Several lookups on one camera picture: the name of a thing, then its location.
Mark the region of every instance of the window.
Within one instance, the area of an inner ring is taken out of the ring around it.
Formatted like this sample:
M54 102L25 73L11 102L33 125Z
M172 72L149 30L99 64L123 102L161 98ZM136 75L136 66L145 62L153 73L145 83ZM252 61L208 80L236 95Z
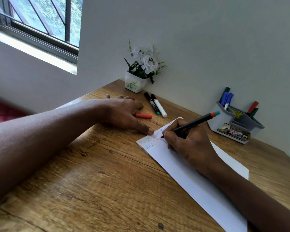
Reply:
M0 30L77 64L83 0L0 0Z

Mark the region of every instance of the hand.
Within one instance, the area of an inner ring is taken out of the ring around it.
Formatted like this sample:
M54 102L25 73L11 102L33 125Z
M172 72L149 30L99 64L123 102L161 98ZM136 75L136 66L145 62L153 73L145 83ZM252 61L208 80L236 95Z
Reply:
M132 112L136 109L143 109L144 105L140 102L136 102L133 97L122 97L110 99L110 95L107 94L105 99L101 102L107 105L107 115L104 122L114 125L121 129L133 129L146 135L153 135L154 130L145 124L140 123L133 115Z
M175 149L188 164L195 168L201 175L208 177L209 171L215 164L222 164L216 154L202 125L197 125L186 134L186 138L178 137L172 130L188 122L184 119L175 120L162 133L168 142L169 149Z

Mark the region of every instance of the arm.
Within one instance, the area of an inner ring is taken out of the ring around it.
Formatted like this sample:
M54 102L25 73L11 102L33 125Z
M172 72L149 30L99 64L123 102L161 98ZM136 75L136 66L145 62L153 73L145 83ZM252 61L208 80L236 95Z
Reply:
M153 134L131 114L142 108L131 97L87 100L0 123L0 197L96 123Z
M172 132L186 123L178 119L164 131L168 148L175 149L201 175L212 181L261 232L290 232L290 210L221 160L201 125L190 129L186 139Z

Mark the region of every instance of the white flower pot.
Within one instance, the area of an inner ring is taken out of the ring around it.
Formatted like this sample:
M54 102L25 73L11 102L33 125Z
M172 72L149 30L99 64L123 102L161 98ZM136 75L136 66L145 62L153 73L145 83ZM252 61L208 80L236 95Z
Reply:
M147 84L149 78L142 79L129 72L126 72L125 87L134 93L139 93Z

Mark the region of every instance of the black marker cap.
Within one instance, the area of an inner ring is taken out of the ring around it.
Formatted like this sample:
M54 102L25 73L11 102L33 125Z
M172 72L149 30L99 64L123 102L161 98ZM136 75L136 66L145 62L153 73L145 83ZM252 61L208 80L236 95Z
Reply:
M152 99L152 100L155 100L155 99L157 99L157 98L156 98L156 96L155 96L154 94L151 94L151 99Z
M144 93L144 96L148 99L148 101L151 100L151 98L150 98L150 96L149 96L149 94L147 92Z

